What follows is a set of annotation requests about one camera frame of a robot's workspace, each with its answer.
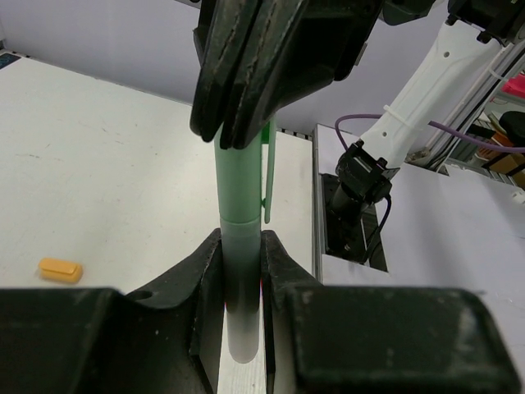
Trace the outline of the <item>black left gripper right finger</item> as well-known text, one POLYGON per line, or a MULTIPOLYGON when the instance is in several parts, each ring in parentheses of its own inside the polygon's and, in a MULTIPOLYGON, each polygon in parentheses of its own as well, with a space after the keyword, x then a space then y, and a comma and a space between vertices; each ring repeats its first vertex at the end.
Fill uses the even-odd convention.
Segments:
POLYGON ((326 286, 261 240, 269 393, 518 393, 488 308, 455 288, 326 286))

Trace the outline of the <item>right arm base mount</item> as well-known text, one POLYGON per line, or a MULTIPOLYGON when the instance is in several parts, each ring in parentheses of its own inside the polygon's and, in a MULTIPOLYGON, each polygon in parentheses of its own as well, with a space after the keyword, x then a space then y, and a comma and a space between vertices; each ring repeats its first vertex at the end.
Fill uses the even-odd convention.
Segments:
POLYGON ((321 174, 320 181, 323 254, 387 273, 381 237, 377 236, 372 240, 381 221, 376 207, 367 208, 359 220, 349 222, 348 215, 335 213, 330 208, 332 197, 340 185, 338 178, 331 174, 321 174))

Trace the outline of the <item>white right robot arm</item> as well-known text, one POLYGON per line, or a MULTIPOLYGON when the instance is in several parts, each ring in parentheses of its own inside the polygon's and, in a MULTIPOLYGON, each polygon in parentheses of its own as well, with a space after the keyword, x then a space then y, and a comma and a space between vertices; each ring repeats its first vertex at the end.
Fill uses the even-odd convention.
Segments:
MULTIPOLYGON (((191 130, 245 149, 284 106, 346 78, 374 25, 426 16, 430 1, 202 1, 191 130)), ((434 44, 360 140, 394 170, 464 77, 524 38, 521 1, 451 1, 434 44)))

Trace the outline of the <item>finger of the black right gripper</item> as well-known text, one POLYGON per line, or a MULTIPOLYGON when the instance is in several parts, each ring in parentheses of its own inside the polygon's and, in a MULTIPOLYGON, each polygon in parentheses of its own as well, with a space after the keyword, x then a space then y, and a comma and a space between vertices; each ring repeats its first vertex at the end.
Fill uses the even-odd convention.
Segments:
POLYGON ((244 52, 259 1, 202 1, 194 29, 200 71, 190 129, 203 141, 214 139, 225 120, 235 73, 244 52))
POLYGON ((229 94, 220 146, 244 149, 281 108, 345 79, 381 1, 265 1, 229 94))

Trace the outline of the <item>yellow highlighter cap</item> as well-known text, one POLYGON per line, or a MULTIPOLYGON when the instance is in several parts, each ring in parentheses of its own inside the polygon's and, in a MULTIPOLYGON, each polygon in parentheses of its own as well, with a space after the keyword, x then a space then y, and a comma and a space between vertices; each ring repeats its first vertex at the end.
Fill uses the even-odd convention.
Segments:
POLYGON ((42 279, 60 283, 76 284, 84 273, 81 264, 62 259, 41 259, 38 268, 42 279))

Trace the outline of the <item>right table label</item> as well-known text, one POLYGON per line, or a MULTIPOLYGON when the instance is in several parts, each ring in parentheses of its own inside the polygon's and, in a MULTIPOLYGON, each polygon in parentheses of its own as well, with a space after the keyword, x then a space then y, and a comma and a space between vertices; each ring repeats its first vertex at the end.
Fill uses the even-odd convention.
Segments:
POLYGON ((0 69, 10 66, 12 63, 17 62, 21 58, 12 53, 2 53, 0 55, 0 69))

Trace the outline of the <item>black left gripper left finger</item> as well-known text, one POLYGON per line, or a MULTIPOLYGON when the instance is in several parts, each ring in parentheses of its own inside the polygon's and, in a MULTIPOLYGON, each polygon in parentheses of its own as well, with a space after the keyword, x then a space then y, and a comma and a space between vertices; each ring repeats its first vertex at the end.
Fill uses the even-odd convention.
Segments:
POLYGON ((214 393, 223 328, 221 233, 129 294, 1 291, 4 393, 214 393))

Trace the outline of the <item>green highlighter cap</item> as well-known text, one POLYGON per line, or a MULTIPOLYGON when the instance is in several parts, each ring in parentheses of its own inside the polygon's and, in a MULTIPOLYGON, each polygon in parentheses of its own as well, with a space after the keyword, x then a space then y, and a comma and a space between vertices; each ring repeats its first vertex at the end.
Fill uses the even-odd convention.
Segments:
POLYGON ((271 119, 245 149, 222 149, 214 138, 219 214, 234 224, 271 221, 276 122, 271 119))

